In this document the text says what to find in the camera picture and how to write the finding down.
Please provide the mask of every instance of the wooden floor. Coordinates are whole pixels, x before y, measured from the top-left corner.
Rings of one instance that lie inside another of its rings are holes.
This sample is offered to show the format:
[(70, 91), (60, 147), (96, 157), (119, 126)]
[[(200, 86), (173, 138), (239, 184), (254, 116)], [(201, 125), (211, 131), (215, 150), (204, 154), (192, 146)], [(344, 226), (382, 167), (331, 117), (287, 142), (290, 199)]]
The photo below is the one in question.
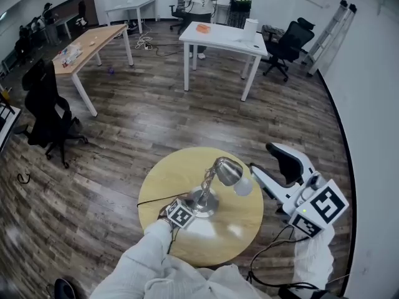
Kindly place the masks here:
[[(154, 44), (179, 44), (169, 23), (149, 23)], [(135, 50), (137, 39), (138, 34), (130, 36), (134, 67), (128, 66), (123, 39), (114, 39), (100, 52), (101, 67), (92, 59), (80, 71), (97, 118), (72, 81), (58, 79), (60, 95), (90, 141), (69, 142), (70, 169), (64, 169), (58, 151), (48, 161), (45, 150), (29, 146), (23, 136), (11, 135), (0, 155), (0, 268), (21, 298), (43, 298), (46, 285), (57, 277), (69, 278), (80, 298), (87, 298), (121, 254), (143, 236), (136, 207), (140, 186), (149, 170), (176, 150), (212, 146), (277, 174), (277, 161), (265, 144), (291, 145), (306, 153), (327, 179), (333, 178), (352, 202), (342, 135), (318, 77), (309, 79), (299, 64), (292, 64), (284, 83), (277, 70), (263, 77), (267, 65), (261, 63), (248, 99), (241, 102), (244, 82), (239, 73), (245, 56), (208, 49), (207, 59), (191, 71), (190, 91), (184, 92), (182, 45), (159, 46), (160, 55), (180, 53), (157, 57), (155, 50)], [(51, 59), (58, 50), (45, 47), (36, 59), (41, 54)], [(21, 88), (30, 65), (15, 68), (1, 83), (12, 86), (11, 104), (23, 110), (17, 124), (32, 126)], [(108, 73), (109, 67), (115, 74)], [(29, 173), (30, 183), (19, 184), (18, 173)], [(264, 210), (257, 237), (232, 260), (243, 275), (251, 257), (284, 227), (275, 215), (276, 201), (264, 196)], [(348, 210), (335, 225), (332, 278), (345, 274), (351, 223)], [(290, 282), (293, 255), (293, 245), (271, 249), (254, 264), (257, 276), (268, 283)], [(330, 287), (339, 292), (341, 284)], [(272, 296), (277, 293), (275, 288), (259, 288)]]

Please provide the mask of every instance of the orange object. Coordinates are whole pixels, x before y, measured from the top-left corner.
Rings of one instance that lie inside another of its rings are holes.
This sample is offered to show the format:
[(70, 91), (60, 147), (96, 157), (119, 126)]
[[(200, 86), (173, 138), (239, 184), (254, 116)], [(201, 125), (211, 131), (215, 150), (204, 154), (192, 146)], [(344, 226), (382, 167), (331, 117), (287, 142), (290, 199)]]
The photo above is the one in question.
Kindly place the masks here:
[(208, 34), (211, 32), (211, 27), (208, 27), (207, 25), (201, 23), (197, 25), (197, 31), (200, 33)]

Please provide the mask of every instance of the desk lamp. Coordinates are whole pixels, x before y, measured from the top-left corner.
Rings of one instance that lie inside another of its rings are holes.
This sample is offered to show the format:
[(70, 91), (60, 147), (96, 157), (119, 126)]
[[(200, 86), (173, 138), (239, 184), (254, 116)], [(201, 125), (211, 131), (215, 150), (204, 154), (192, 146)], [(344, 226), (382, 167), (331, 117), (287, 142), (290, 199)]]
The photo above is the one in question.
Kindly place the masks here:
[(252, 182), (244, 176), (243, 167), (230, 158), (219, 157), (212, 168), (206, 170), (201, 186), (194, 188), (186, 201), (196, 217), (210, 217), (218, 209), (219, 197), (211, 189), (215, 175), (223, 185), (234, 186), (234, 192), (239, 196), (247, 196), (252, 191)]

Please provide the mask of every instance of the white cable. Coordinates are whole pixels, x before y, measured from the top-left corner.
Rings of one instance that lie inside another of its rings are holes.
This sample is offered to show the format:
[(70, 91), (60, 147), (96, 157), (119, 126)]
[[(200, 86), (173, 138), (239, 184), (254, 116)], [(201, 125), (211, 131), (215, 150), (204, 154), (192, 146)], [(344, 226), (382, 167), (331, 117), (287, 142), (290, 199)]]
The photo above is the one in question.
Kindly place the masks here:
[(143, 24), (144, 24), (147, 28), (149, 28), (149, 31), (147, 31), (146, 33), (142, 34), (142, 35), (138, 38), (137, 44), (136, 44), (136, 46), (135, 46), (136, 49), (140, 49), (140, 48), (142, 47), (142, 45), (145, 45), (147, 42), (152, 41), (152, 38), (151, 38), (151, 37), (146, 37), (147, 34), (149, 34), (149, 33), (152, 32), (152, 28), (150, 28), (148, 25), (146, 25), (146, 24), (145, 24), (145, 21), (143, 21)]

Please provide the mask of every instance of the black pants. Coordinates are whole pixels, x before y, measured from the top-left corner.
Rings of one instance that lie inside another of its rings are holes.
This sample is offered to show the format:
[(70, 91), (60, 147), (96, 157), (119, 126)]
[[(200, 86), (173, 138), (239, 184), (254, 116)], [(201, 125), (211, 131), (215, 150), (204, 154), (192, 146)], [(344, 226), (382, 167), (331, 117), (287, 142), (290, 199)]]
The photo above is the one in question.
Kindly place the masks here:
[[(189, 26), (193, 21), (196, 22), (203, 22), (203, 23), (211, 23), (211, 17), (212, 13), (206, 13), (206, 14), (195, 14), (195, 13), (189, 13), (187, 14), (187, 22), (186, 25)], [(194, 46), (190, 46), (190, 52), (193, 52)], [(206, 47), (203, 45), (198, 46), (198, 53), (203, 53), (206, 50)]]

